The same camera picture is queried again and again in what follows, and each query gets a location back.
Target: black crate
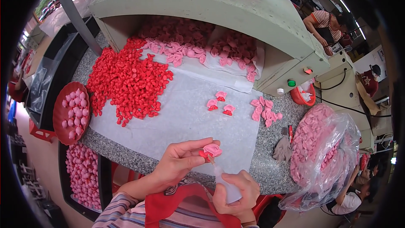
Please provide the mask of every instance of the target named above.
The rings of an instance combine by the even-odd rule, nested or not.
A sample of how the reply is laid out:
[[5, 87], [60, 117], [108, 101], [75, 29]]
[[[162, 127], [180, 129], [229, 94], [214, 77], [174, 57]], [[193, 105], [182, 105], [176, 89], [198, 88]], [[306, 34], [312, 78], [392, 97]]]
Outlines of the black crate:
[[[96, 20], [91, 17], [83, 18], [87, 27], [94, 37], [99, 33], [100, 28]], [[64, 25], [53, 38], [51, 44], [44, 54], [44, 57], [57, 61], [57, 66], [50, 69], [52, 76], [41, 112], [35, 112], [31, 107], [31, 93], [28, 94], [26, 110], [38, 129], [54, 131], [52, 123], [53, 106], [62, 88], [67, 85], [73, 77], [76, 68], [88, 48], [72, 23]]]
[[[59, 156], [59, 176], [60, 184], [62, 187], [63, 199], [75, 211], [79, 212], [91, 221], [95, 221], [99, 216], [98, 212], [90, 210], [85, 206], [74, 201], [70, 195], [73, 194], [70, 188], [70, 177], [66, 171], [66, 151], [69, 149], [68, 145], [64, 145], [59, 141], [58, 156]], [[101, 209], [104, 210], [113, 198], [112, 185], [111, 185], [111, 161], [107, 158], [99, 156], [98, 173], [99, 173], [99, 195]]]

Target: floor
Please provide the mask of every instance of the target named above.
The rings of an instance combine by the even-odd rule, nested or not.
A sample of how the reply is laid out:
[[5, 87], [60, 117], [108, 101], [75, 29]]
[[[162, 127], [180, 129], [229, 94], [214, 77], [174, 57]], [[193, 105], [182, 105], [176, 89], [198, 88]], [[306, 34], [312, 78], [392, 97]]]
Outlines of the floor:
[[[15, 114], [19, 134], [22, 135], [26, 145], [29, 165], [35, 168], [41, 185], [48, 190], [51, 199], [59, 205], [63, 211], [70, 228], [90, 228], [93, 222], [85, 218], [67, 205], [62, 196], [58, 167], [58, 142], [53, 139], [52, 143], [37, 139], [29, 134], [28, 114], [22, 104], [18, 103]], [[275, 228], [300, 227], [300, 228], [323, 228], [336, 227], [341, 217], [334, 217], [322, 212], [319, 208], [300, 214], [295, 211], [287, 211], [284, 218]]]

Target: plastic squeeze bottle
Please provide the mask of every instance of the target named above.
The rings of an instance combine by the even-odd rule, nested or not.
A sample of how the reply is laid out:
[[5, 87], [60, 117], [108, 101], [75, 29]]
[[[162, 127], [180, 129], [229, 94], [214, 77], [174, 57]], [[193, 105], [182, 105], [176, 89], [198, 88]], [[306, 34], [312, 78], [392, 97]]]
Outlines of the plastic squeeze bottle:
[[221, 175], [224, 173], [224, 170], [214, 162], [213, 158], [208, 155], [208, 159], [211, 161], [211, 164], [214, 166], [214, 174], [215, 174], [215, 183], [220, 183], [225, 186], [226, 189], [226, 203], [230, 204], [242, 198], [240, 194], [240, 190], [234, 184], [229, 184], [228, 182], [224, 181]]

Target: metal pole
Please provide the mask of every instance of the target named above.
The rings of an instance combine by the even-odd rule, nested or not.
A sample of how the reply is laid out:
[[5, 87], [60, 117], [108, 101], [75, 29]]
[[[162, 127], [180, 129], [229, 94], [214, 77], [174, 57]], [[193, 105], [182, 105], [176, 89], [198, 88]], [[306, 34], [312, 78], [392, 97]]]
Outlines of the metal pole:
[[84, 23], [83, 19], [80, 17], [76, 7], [72, 0], [59, 0], [65, 13], [67, 14], [68, 18], [76, 28], [77, 32], [83, 38], [83, 40], [87, 43], [89, 48], [96, 54], [97, 56], [101, 56], [102, 49], [99, 44], [96, 42], [96, 39], [93, 37], [90, 30], [87, 28], [86, 24]]

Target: granite countertop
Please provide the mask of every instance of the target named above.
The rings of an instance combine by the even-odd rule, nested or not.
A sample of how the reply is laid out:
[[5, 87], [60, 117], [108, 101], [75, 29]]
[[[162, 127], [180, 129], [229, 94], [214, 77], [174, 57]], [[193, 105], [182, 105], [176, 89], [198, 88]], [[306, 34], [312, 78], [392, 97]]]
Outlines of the granite countertop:
[[[102, 32], [97, 35], [96, 40], [102, 48], [108, 46]], [[92, 72], [92, 66], [96, 59], [97, 56], [91, 49], [87, 49], [73, 75], [72, 81], [87, 84], [88, 76]], [[283, 119], [266, 128], [265, 121], [261, 118], [256, 148], [249, 172], [260, 183], [261, 194], [284, 194], [295, 186], [295, 182], [290, 176], [290, 162], [282, 161], [277, 164], [276, 160], [272, 158], [273, 150], [282, 137], [281, 128], [292, 125], [295, 131], [299, 121], [310, 107], [294, 103], [290, 93], [278, 98], [263, 94], [263, 98], [274, 102], [273, 111], [282, 113]], [[141, 174], [151, 173], [158, 164], [158, 160], [130, 150], [95, 132], [90, 127], [84, 134], [82, 142], [109, 160]], [[190, 172], [189, 176], [208, 187], [214, 188], [215, 186], [213, 176], [193, 171]]]

